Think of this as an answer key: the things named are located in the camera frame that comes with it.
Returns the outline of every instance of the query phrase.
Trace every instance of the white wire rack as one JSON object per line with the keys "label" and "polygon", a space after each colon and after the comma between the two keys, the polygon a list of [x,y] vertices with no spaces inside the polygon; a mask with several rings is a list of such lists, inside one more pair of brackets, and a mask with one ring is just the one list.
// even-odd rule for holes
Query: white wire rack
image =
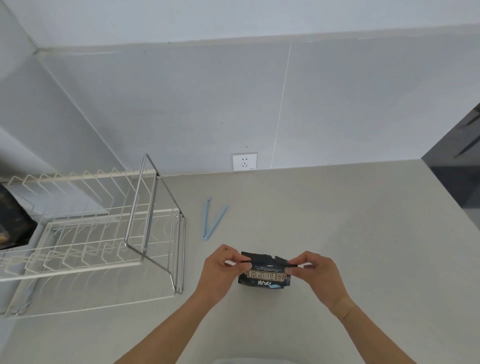
{"label": "white wire rack", "polygon": [[0,252],[0,284],[15,287],[6,316],[182,293],[185,217],[147,154],[139,171],[29,175],[6,187],[38,222],[27,246]]}

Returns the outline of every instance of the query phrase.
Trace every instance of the person's right hand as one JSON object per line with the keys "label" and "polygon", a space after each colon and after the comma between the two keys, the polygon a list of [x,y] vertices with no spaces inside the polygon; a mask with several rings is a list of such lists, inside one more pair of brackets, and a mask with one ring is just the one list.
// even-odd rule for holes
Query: person's right hand
{"label": "person's right hand", "polygon": [[336,316],[339,308],[343,311],[345,303],[350,299],[343,284],[340,272],[334,261],[326,256],[312,252],[304,252],[288,261],[291,264],[311,263],[302,267],[285,268],[285,273],[291,274],[307,282],[318,299]]}

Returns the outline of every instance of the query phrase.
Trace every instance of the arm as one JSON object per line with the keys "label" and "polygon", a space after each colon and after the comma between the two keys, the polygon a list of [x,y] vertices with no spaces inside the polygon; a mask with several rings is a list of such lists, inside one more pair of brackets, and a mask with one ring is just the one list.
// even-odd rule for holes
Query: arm
{"label": "arm", "polygon": [[[225,263],[230,260],[234,266]],[[227,294],[233,280],[252,267],[250,258],[227,245],[220,246],[204,263],[197,289],[169,318],[115,364],[174,364],[205,315]]]}
{"label": "arm", "polygon": [[415,364],[352,301],[332,259],[304,252],[288,262],[311,263],[303,268],[286,268],[285,272],[310,285],[318,299],[345,327],[366,364]]}

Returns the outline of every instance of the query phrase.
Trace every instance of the wall outlet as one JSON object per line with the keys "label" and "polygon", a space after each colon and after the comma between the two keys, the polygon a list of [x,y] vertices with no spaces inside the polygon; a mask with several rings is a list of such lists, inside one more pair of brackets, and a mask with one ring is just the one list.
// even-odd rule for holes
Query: wall outlet
{"label": "wall outlet", "polygon": [[255,170],[257,169],[257,153],[234,154],[233,170]]}

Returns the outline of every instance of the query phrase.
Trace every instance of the wall seam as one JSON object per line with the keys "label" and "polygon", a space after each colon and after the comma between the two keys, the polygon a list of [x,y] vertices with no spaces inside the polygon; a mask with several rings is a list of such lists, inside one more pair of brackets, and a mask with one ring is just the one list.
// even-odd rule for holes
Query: wall seam
{"label": "wall seam", "polygon": [[285,84],[287,83],[288,64],[290,63],[290,53],[291,52],[292,52],[292,43],[290,43],[290,48],[288,48],[287,67],[285,69],[285,78],[283,79],[282,98],[280,100],[280,109],[278,110],[278,120],[276,122],[275,139],[273,141],[272,162],[270,163],[270,169],[273,167],[273,157],[275,155],[276,136],[278,134],[278,126],[280,124],[280,115],[282,113],[283,94],[285,93]]}
{"label": "wall seam", "polygon": [[120,160],[120,158],[117,156],[117,154],[112,150],[112,148],[110,148],[110,146],[108,145],[108,143],[105,141],[105,139],[100,135],[100,133],[97,131],[97,129],[93,126],[93,124],[90,122],[90,120],[85,116],[84,112],[80,109],[80,107],[78,106],[78,104],[73,100],[73,98],[70,96],[70,94],[67,92],[67,90],[65,90],[65,88],[61,85],[61,83],[57,80],[57,78],[53,75],[52,72],[50,72],[50,70],[44,66],[44,64],[40,61],[39,57],[36,57],[36,60],[38,61],[38,63],[40,63],[40,65],[43,67],[43,69],[45,71],[47,71],[47,73],[50,75],[50,77],[55,81],[55,83],[58,85],[58,87],[60,87],[60,90],[62,90],[62,92],[67,96],[68,100],[70,100],[70,102],[73,104],[73,106],[75,106],[75,108],[81,113],[81,115],[84,117],[85,121],[88,123],[88,125],[90,125],[90,127],[94,130],[94,132],[98,135],[98,137],[102,140],[103,144],[105,144],[108,148],[108,150],[113,154],[113,156],[117,159],[117,161],[122,165],[123,169],[124,170],[127,170],[127,168],[125,167],[125,164]]}

